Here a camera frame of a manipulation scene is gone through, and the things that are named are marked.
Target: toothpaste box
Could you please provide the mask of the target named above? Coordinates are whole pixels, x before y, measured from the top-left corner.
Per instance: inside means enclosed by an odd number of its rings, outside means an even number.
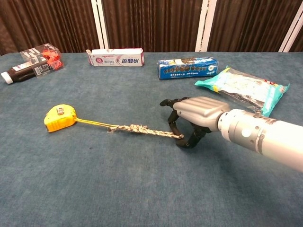
[[[159,79],[215,76],[218,61],[211,58],[183,58],[157,61]]]
[[[144,65],[142,48],[86,50],[89,63],[93,66],[136,66]]]

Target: yellow tape measure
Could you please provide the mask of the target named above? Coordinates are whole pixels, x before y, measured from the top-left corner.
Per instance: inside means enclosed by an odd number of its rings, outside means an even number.
[[[66,127],[70,127],[75,124],[75,122],[93,124],[107,128],[114,128],[117,126],[113,124],[80,119],[77,117],[75,109],[72,106],[66,104],[54,106],[44,118],[44,125],[49,132],[58,131]]]

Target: oreo package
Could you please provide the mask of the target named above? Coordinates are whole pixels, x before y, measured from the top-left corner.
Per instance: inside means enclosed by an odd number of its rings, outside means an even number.
[[[218,61],[211,57],[160,60],[157,64],[159,79],[215,76],[218,70]]]

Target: clear plastic box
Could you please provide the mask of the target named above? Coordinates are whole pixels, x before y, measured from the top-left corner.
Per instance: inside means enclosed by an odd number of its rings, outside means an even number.
[[[37,77],[64,67],[59,49],[49,43],[21,51],[20,54],[25,62],[32,63],[32,68]]]

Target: blue cookie package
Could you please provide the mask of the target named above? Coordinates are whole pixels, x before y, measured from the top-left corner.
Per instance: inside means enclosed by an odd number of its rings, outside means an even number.
[[[157,61],[159,79],[206,77],[217,75],[218,61],[211,57]]]
[[[251,110],[261,110],[265,117],[270,116],[290,86],[276,84],[232,68],[226,68],[211,79],[197,81],[195,85],[227,95]]]

